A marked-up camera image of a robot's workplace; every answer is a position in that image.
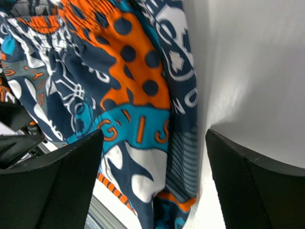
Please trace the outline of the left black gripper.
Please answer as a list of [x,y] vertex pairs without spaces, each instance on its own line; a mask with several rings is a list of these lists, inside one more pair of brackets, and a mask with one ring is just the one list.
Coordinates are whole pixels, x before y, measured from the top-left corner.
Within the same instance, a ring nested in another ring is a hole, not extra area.
[[45,138],[37,128],[30,134],[27,127],[32,118],[22,105],[0,104],[0,166],[10,167],[23,160]]

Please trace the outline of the blue orange patterned shorts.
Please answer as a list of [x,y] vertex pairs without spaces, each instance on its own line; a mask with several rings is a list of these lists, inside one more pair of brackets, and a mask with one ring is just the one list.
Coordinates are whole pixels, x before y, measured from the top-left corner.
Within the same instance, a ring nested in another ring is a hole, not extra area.
[[197,87],[180,0],[3,0],[3,73],[59,147],[104,135],[100,181],[143,229],[181,229],[197,192]]

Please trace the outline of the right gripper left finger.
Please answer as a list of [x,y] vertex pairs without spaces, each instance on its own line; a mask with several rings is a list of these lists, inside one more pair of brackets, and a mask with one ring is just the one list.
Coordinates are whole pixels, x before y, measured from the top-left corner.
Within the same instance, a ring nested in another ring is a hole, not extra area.
[[3,229],[82,229],[97,177],[103,133],[0,172]]

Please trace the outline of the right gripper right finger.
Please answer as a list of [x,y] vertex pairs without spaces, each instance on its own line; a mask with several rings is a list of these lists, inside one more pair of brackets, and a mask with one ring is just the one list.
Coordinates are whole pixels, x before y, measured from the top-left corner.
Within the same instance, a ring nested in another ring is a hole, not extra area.
[[207,154],[228,229],[303,229],[305,170],[209,129]]

